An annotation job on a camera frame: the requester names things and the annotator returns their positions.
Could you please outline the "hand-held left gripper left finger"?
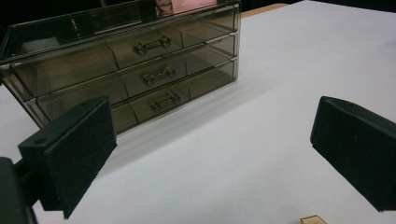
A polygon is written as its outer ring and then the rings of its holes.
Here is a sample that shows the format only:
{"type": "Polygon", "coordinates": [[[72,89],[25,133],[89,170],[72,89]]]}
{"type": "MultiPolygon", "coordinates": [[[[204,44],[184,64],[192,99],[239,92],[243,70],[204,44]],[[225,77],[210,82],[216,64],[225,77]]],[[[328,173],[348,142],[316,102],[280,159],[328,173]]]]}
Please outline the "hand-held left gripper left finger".
{"type": "Polygon", "coordinates": [[[38,175],[46,211],[70,218],[117,146],[106,97],[87,100],[19,144],[28,170],[38,175]]]}

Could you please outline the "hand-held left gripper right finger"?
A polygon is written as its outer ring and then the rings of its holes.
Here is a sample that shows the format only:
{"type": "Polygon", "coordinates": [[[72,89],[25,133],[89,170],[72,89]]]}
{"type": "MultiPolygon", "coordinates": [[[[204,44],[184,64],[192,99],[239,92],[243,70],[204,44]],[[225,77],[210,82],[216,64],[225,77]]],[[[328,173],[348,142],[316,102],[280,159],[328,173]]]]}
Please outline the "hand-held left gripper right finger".
{"type": "Polygon", "coordinates": [[[310,142],[377,211],[396,211],[395,122],[323,96],[310,142]]]}

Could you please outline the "smoky transparent drawer organizer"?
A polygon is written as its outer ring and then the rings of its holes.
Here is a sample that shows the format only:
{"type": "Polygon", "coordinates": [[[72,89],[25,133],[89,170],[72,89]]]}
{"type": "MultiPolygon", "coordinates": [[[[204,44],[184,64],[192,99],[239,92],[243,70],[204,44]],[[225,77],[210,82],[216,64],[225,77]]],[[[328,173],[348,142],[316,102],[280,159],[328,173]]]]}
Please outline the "smoky transparent drawer organizer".
{"type": "Polygon", "coordinates": [[[240,0],[133,0],[12,25],[0,81],[38,127],[106,96],[127,131],[238,77],[240,0]]]}

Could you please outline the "pink box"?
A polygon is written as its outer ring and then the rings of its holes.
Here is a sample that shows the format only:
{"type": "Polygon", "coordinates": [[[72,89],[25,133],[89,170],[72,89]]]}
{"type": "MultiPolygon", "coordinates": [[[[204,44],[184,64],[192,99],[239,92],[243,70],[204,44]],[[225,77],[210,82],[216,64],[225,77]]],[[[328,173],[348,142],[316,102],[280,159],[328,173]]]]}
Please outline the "pink box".
{"type": "Polygon", "coordinates": [[[201,7],[212,6],[217,0],[155,0],[161,16],[173,15],[201,7]]]}

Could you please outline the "small golden block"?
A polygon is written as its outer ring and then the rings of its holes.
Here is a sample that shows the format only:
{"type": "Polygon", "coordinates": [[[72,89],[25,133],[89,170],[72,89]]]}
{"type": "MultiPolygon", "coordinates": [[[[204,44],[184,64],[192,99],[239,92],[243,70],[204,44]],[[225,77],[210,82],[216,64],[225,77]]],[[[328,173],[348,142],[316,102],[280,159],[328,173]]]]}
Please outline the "small golden block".
{"type": "Polygon", "coordinates": [[[327,224],[327,222],[320,216],[302,217],[300,224],[327,224]]]}

